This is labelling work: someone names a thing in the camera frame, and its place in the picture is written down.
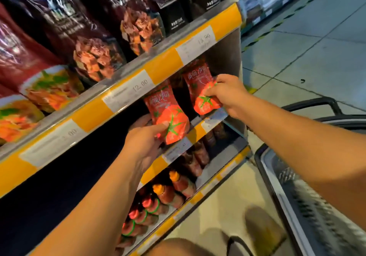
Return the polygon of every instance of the sauce bottle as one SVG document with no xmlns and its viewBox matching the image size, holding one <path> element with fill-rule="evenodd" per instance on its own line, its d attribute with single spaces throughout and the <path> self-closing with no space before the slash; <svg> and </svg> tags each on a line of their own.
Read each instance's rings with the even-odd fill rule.
<svg viewBox="0 0 366 256">
<path fill-rule="evenodd" d="M 137 207 L 132 209 L 132 211 L 130 211 L 128 216 L 132 220 L 134 220 L 136 222 L 136 224 L 141 224 L 141 225 L 146 225 L 146 226 L 154 225 L 155 223 L 158 222 L 158 219 L 159 219 L 158 216 L 149 214 L 145 209 L 143 209 L 142 211 L 139 211 L 139 209 Z"/>
<path fill-rule="evenodd" d="M 122 235 L 125 237 L 135 237 L 144 235 L 148 230 L 147 226 L 136 224 L 135 221 L 126 221 L 122 226 Z"/>
<path fill-rule="evenodd" d="M 161 184 L 153 185 L 153 191 L 156 193 L 162 203 L 179 209 L 183 203 L 183 197 L 176 194 L 172 186 L 163 186 Z"/>
<path fill-rule="evenodd" d="M 198 141 L 194 144 L 193 155 L 197 158 L 197 161 L 202 167 L 205 167 L 210 162 L 210 157 L 202 141 Z"/>
<path fill-rule="evenodd" d="M 220 140 L 227 138 L 227 134 L 225 132 L 224 125 L 222 123 L 219 123 L 217 126 L 215 126 L 212 129 L 212 131 L 213 131 L 213 134 L 215 135 L 215 137 L 217 137 Z"/>
<path fill-rule="evenodd" d="M 202 167 L 199 165 L 196 157 L 189 150 L 183 153 L 183 157 L 185 157 L 185 166 L 192 172 L 196 177 L 201 176 Z"/>
<path fill-rule="evenodd" d="M 161 203 L 159 198 L 153 198 L 151 196 L 147 196 L 142 200 L 142 206 L 148 213 L 153 213 L 154 215 L 160 215 L 169 211 L 168 205 Z"/>
<path fill-rule="evenodd" d="M 196 192 L 196 185 L 175 170 L 169 172 L 169 177 L 173 182 L 175 190 L 181 192 L 186 198 L 192 197 Z"/>
<path fill-rule="evenodd" d="M 136 241 L 135 237 L 125 237 L 123 235 L 119 236 L 118 240 L 117 240 L 117 245 L 116 247 L 118 248 L 126 248 L 129 246 L 132 246 Z"/>
<path fill-rule="evenodd" d="M 216 145 L 216 139 L 213 135 L 212 131 L 209 131 L 205 136 L 204 136 L 204 142 L 209 146 L 209 147 L 213 147 Z"/>
</svg>

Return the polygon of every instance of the snack bag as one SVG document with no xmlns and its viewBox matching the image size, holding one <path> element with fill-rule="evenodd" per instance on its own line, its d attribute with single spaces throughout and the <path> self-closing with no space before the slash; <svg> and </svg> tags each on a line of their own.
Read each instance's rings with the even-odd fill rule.
<svg viewBox="0 0 366 256">
<path fill-rule="evenodd" d="M 183 78 L 188 85 L 193 108 L 199 115 L 205 115 L 222 106 L 216 97 L 203 95 L 206 89 L 215 85 L 203 58 L 194 60 L 183 73 Z"/>
<path fill-rule="evenodd" d="M 166 144 L 184 138 L 189 131 L 189 119 L 175 100 L 172 87 L 167 80 L 151 90 L 144 97 L 144 101 L 153 118 L 153 124 L 169 121 L 167 134 L 163 136 Z"/>
<path fill-rule="evenodd" d="M 0 85 L 0 138 L 7 142 L 20 139 L 44 118 L 23 95 Z"/>
<path fill-rule="evenodd" d="M 95 21 L 80 0 L 12 0 L 43 24 L 59 55 L 85 78 L 111 78 L 126 63 L 111 34 Z"/>
<path fill-rule="evenodd" d="M 59 110 L 84 90 L 65 65 L 27 36 L 0 4 L 0 82 L 46 112 Z"/>
<path fill-rule="evenodd" d="M 160 14 L 152 9 L 150 0 L 101 0 L 110 8 L 109 14 L 119 26 L 124 40 L 136 55 L 150 50 L 165 38 Z"/>
</svg>

